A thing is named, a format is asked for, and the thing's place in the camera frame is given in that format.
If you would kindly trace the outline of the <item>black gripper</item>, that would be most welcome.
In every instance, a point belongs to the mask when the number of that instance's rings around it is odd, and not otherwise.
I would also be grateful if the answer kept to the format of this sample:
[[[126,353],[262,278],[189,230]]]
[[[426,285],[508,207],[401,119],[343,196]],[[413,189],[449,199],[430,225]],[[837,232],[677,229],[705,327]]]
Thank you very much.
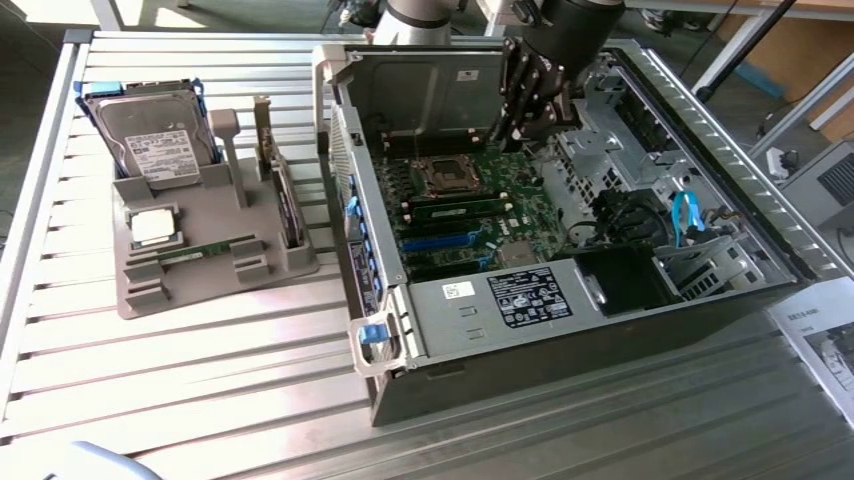
[[[566,68],[520,38],[504,40],[498,90],[504,103],[494,122],[494,143],[502,153],[518,152],[526,142],[546,141],[582,127],[573,103],[576,84]]]

